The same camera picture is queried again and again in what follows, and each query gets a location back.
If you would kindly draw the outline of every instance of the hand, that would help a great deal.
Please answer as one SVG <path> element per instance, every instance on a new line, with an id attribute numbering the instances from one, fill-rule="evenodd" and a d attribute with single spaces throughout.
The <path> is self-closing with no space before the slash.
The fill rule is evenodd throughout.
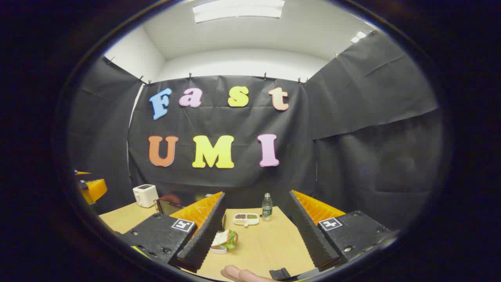
<path id="1" fill-rule="evenodd" d="M 278 280 L 258 276 L 247 269 L 240 270 L 234 265 L 227 265 L 221 270 L 221 275 L 235 282 L 278 282 Z"/>

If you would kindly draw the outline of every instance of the letter i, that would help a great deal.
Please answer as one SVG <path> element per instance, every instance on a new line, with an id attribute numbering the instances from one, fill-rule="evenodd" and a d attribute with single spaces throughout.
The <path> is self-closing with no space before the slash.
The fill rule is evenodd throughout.
<path id="1" fill-rule="evenodd" d="M 263 152 L 263 159 L 259 162 L 262 167 L 276 167 L 279 165 L 279 160 L 275 158 L 275 134 L 261 134 L 258 140 L 261 141 L 261 149 Z"/>

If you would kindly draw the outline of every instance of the peach letter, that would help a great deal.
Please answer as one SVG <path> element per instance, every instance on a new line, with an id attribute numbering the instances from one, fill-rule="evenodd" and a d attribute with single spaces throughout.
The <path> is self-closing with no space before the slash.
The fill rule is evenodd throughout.
<path id="1" fill-rule="evenodd" d="M 285 111 L 289 108 L 288 103 L 284 103 L 284 97 L 287 97 L 287 92 L 283 92 L 281 87 L 277 87 L 268 92 L 272 96 L 273 107 L 280 111 Z"/>

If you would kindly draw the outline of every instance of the black clip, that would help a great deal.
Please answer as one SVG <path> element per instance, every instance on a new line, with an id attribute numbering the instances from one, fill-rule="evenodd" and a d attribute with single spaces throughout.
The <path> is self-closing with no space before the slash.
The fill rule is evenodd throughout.
<path id="1" fill-rule="evenodd" d="M 285 267 L 279 270 L 270 270 L 270 275 L 275 280 L 283 280 L 291 277 L 291 275 L 289 274 L 287 269 L 285 269 Z"/>

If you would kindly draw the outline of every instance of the white ceiling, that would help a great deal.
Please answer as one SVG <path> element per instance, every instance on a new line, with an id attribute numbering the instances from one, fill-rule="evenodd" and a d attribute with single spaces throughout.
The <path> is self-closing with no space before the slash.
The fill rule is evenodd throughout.
<path id="1" fill-rule="evenodd" d="M 209 50 L 259 48 L 331 60 L 362 31 L 374 28 L 323 0 L 285 0 L 280 19 L 239 17 L 196 24 L 192 7 L 210 0 L 176 4 L 144 24 L 166 60 Z"/>

